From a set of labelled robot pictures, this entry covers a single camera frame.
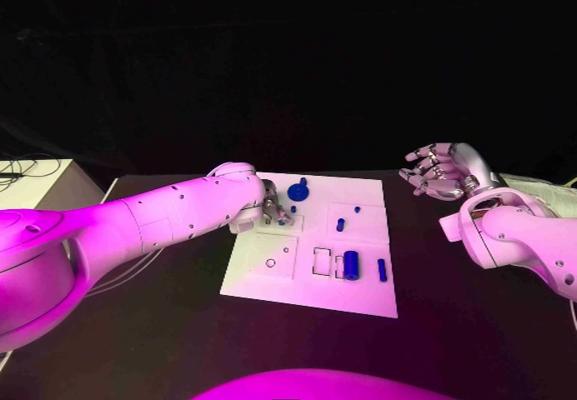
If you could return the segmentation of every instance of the blue shape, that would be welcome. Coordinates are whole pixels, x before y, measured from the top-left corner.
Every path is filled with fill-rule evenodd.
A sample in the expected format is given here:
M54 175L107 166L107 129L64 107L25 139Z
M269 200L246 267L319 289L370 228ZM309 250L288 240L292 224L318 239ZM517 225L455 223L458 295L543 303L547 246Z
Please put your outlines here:
M337 223L337 231L342 232L345 229L345 220L340 218L340 221Z
M387 282L387 269L386 269L386 260L383 258L378 259L378 280L381 282Z
M309 197L309 188L308 185L303 185L302 183L295 183L290 187L289 187L289 198L295 201L295 202L302 202L308 197Z
M357 281L358 280L358 252L348 251L345 252L345 257L344 257L344 272L345 274L342 277L348 281Z

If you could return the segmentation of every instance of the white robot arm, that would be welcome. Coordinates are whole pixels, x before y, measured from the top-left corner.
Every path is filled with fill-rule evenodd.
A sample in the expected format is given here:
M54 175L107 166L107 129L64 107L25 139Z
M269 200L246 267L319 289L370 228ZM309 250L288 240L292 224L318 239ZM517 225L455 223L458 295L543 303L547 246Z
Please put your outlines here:
M425 158L400 175L442 200L469 197L461 211L442 218L452 242L464 241L484 268L530 268L556 293L577 301L577 219L559 218L546 202L508 187L466 143L422 147L406 159Z
M293 222L250 164L213 174L78 210L0 211L0 353L58 325L125 262L227 224L250 230L263 213Z

